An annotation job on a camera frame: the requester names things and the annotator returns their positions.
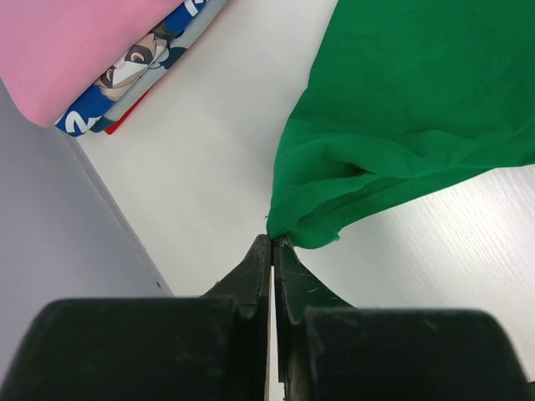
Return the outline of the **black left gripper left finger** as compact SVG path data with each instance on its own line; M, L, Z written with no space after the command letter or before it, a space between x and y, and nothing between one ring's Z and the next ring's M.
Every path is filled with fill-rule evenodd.
M264 400L272 244L199 297L81 298L34 318L4 400Z

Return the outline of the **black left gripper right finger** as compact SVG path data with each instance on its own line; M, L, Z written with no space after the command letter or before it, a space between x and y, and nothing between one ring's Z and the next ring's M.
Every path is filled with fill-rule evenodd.
M531 400L502 326L471 309L357 308L287 238L273 243L278 374L288 400Z

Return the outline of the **green t shirt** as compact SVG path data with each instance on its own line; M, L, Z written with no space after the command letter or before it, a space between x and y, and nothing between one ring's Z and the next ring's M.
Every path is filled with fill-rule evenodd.
M533 161L533 2L340 1L279 142L267 233L316 249Z

